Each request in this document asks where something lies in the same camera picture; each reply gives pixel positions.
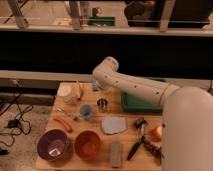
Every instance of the wooden tabletop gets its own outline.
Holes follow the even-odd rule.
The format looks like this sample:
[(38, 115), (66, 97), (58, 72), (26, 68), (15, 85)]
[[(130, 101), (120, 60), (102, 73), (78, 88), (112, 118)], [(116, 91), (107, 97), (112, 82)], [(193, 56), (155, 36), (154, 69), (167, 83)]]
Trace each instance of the wooden tabletop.
[[(62, 85), (71, 85), (72, 83), (61, 83)], [(51, 129), (61, 129), (64, 128), (61, 124), (53, 120), (55, 116), (61, 116), (64, 120), (69, 122), (73, 128), (73, 132), (67, 133), (71, 140), (71, 146), (63, 159), (59, 159), (54, 162), (47, 162), (40, 157), (36, 161), (36, 169), (41, 170), (140, 170), (140, 171), (160, 171), (161, 164), (155, 159), (148, 151), (145, 150), (144, 146), (138, 149), (136, 154), (132, 157), (130, 161), (126, 160), (127, 155), (133, 146), (133, 144), (138, 140), (140, 134), (134, 129), (134, 121), (143, 116), (149, 123), (146, 128), (147, 136), (149, 136), (149, 131), (154, 127), (162, 123), (162, 117), (160, 114), (156, 113), (128, 113), (122, 112), (120, 103), (120, 91), (118, 89), (110, 87), (104, 91), (92, 91), (90, 83), (84, 83), (84, 94), (81, 101), (78, 101), (77, 105), (65, 104), (61, 97), (57, 97), (52, 108), (51, 115), (49, 117), (46, 131)], [(96, 105), (96, 101), (100, 98), (106, 98), (108, 100), (108, 107), (105, 113), (100, 113)], [(58, 112), (57, 107), (60, 107), (70, 113), (79, 115), (79, 108), (82, 104), (89, 104), (93, 107), (94, 115), (91, 121), (85, 121), (80, 118), (80, 121), (73, 121), (67, 115)], [(123, 133), (106, 135), (101, 130), (101, 119), (103, 116), (123, 116), (127, 120), (127, 130)], [(81, 160), (74, 152), (73, 144), (75, 138), (78, 134), (85, 130), (95, 131), (101, 138), (101, 149), (98, 157), (93, 161), (86, 162)], [(122, 144), (122, 167), (118, 169), (113, 169), (109, 165), (109, 145), (112, 141), (119, 140)]]

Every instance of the green tray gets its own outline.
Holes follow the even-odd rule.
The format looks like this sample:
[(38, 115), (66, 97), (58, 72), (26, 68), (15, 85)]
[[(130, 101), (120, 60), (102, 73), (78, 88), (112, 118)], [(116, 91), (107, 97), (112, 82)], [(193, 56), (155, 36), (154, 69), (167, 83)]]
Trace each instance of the green tray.
[[(158, 80), (165, 82), (161, 78), (153, 78), (153, 80)], [(154, 112), (162, 113), (162, 109), (158, 106), (152, 105), (146, 101), (143, 101), (135, 96), (129, 95), (126, 92), (121, 93), (121, 107), (124, 112)]]
[(89, 26), (115, 26), (115, 17), (89, 17)]

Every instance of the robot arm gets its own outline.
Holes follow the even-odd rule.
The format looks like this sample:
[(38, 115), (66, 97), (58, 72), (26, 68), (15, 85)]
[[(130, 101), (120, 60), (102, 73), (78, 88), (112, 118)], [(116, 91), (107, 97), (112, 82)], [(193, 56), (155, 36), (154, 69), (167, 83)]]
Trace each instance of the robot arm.
[(117, 73), (118, 62), (107, 57), (93, 76), (99, 86), (111, 85), (163, 108), (162, 171), (213, 170), (213, 98), (198, 87)]
[(93, 70), (93, 76), (101, 88), (111, 85), (161, 107), (167, 97), (179, 88), (169, 83), (120, 74), (116, 72), (118, 67), (114, 58), (107, 57)]

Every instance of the white cup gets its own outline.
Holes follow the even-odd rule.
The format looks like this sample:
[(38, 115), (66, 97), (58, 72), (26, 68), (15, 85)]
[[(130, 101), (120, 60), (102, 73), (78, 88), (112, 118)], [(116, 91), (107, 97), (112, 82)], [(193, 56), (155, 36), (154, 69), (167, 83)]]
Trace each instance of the white cup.
[(69, 85), (62, 85), (59, 87), (57, 94), (62, 97), (66, 104), (76, 104), (78, 101), (75, 91), (73, 91), (73, 88)]

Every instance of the plug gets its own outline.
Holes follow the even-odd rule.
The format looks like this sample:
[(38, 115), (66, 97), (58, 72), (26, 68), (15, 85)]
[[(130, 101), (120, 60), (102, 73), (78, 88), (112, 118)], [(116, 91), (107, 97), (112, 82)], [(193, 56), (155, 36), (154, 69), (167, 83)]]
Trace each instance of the plug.
[(8, 150), (0, 148), (0, 155), (6, 155), (8, 153)]
[(21, 86), (20, 80), (18, 80), (18, 79), (12, 79), (11, 81), (12, 81), (12, 83), (13, 83), (15, 86), (17, 86), (17, 87), (20, 87), (20, 86)]
[(18, 125), (19, 125), (18, 119), (9, 120), (7, 124), (7, 128), (18, 128)]

